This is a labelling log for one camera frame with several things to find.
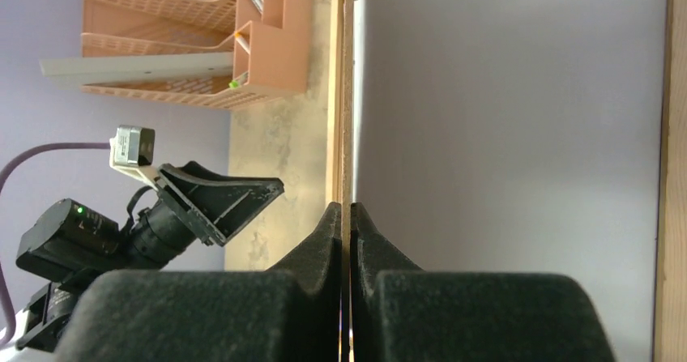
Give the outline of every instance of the wooden panel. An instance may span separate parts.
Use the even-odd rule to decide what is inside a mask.
[[[314,1],[308,91],[303,96],[232,115],[229,173],[278,176],[286,192],[229,242],[225,269],[269,267],[312,232],[331,201],[348,204],[342,233],[348,236],[344,241],[350,239],[353,18],[352,2],[348,11],[344,4]],[[344,263],[348,269],[348,260]]]
[[[341,61],[341,334],[350,331],[351,318],[351,202],[353,183],[353,2],[343,0],[343,50]],[[341,347],[341,360],[350,356],[349,344]]]
[[[668,0],[655,360],[687,360],[687,0]]]

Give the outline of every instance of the wooden edge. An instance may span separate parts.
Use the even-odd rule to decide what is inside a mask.
[[[326,196],[339,202],[342,240],[341,360],[348,360],[352,203],[353,2],[331,0]]]
[[[331,0],[326,139],[326,202],[341,202],[341,65],[344,0]]]
[[[668,0],[654,361],[687,360],[687,0]]]

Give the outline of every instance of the dish rack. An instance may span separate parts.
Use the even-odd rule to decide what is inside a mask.
[[[229,52],[233,72],[81,90],[220,109],[296,95],[307,88],[311,15],[312,0],[263,0],[262,13],[251,0],[83,0],[84,57]]]

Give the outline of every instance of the purple wall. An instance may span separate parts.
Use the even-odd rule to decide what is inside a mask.
[[[569,275],[651,360],[666,0],[358,4],[379,231],[427,270]]]
[[[43,78],[40,58],[80,54],[81,0],[0,0],[0,10],[0,166],[41,143],[107,142],[127,123],[156,129],[156,164],[197,160],[227,172],[228,112],[63,91]],[[0,261],[17,309],[45,283],[15,267],[19,238],[53,202],[72,197],[124,222],[126,202],[140,185],[107,161],[104,151],[58,151],[29,160],[7,182],[0,196]],[[153,198],[147,194],[142,203]],[[223,265],[222,249],[196,242],[169,268]]]

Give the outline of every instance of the black foam block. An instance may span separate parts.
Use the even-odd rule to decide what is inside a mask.
[[[337,360],[339,226],[332,204],[264,272],[109,272],[81,297],[57,360]]]
[[[419,270],[354,205],[356,361],[612,361],[594,307],[560,275]]]

